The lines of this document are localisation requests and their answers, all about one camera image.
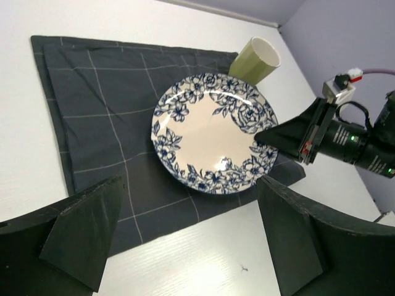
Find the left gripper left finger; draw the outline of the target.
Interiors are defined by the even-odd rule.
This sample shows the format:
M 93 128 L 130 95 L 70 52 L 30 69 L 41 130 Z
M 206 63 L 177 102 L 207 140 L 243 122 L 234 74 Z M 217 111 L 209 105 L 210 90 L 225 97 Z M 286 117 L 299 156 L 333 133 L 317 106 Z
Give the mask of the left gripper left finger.
M 124 178 L 107 178 L 1 222 L 1 295 L 93 295 L 122 207 Z

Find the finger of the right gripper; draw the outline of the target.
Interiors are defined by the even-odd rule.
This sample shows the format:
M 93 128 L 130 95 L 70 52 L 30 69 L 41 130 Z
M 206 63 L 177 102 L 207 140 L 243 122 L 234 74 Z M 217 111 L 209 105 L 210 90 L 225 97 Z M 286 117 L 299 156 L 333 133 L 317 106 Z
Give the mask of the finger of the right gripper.
M 317 98 L 300 115 L 258 132 L 254 140 L 278 149 L 291 160 L 312 160 L 324 137 L 324 100 Z

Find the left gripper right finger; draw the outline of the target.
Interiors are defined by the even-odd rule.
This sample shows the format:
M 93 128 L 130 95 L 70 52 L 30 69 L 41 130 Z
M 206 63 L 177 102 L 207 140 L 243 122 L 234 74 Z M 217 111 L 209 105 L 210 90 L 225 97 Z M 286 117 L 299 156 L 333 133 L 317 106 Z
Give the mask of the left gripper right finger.
M 269 176 L 258 203 L 281 295 L 394 295 L 394 228 L 339 212 Z

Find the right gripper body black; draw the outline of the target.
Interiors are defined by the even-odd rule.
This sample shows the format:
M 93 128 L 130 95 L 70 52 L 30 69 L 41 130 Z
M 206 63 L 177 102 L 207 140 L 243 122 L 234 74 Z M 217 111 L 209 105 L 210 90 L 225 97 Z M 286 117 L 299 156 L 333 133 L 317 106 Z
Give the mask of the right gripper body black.
M 363 125 L 349 123 L 341 118 L 341 108 L 347 104 L 363 113 Z M 307 132 L 299 150 L 299 158 L 303 163 L 313 163 L 319 153 L 352 165 L 359 161 L 370 134 L 369 112 L 363 105 L 354 101 L 335 104 L 317 98 L 300 117 L 307 122 Z

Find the pale yellow paper cup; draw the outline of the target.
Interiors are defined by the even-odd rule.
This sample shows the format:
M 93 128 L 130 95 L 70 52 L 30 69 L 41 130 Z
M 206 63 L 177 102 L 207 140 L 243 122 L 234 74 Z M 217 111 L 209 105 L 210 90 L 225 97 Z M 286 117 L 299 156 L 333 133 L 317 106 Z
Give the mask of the pale yellow paper cup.
M 255 86 L 280 65 L 277 50 L 265 39 L 253 37 L 232 62 L 228 74 Z

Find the blue floral plate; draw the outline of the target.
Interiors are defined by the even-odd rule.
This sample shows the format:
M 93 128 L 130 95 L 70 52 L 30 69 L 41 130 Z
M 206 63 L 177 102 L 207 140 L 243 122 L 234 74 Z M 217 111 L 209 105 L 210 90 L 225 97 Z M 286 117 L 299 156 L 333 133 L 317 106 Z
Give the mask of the blue floral plate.
M 177 81 L 161 96 L 151 140 L 179 182 L 208 194 L 234 194 L 274 166 L 278 150 L 254 137 L 277 123 L 255 86 L 226 74 L 201 73 Z

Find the dark checked cloth napkin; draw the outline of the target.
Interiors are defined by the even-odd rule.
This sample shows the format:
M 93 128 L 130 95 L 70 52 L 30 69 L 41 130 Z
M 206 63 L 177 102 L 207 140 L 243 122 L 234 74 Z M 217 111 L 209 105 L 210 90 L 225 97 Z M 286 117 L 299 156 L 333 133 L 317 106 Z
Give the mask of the dark checked cloth napkin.
M 188 189 L 151 142 L 154 107 L 172 83 L 226 73 L 234 52 L 32 36 L 70 194 L 127 175 L 111 255 L 253 202 L 254 189 L 220 197 Z

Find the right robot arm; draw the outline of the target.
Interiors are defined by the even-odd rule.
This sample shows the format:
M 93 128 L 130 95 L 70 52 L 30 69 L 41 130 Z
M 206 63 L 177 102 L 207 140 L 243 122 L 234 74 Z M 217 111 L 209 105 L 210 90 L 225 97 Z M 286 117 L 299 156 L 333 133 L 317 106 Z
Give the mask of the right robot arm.
M 254 139 L 274 147 L 284 156 L 309 165 L 317 154 L 382 175 L 394 177 L 394 92 L 376 119 L 370 122 L 368 110 L 358 102 L 365 123 L 349 123 L 340 116 L 342 105 L 316 98 L 299 116 L 257 133 Z

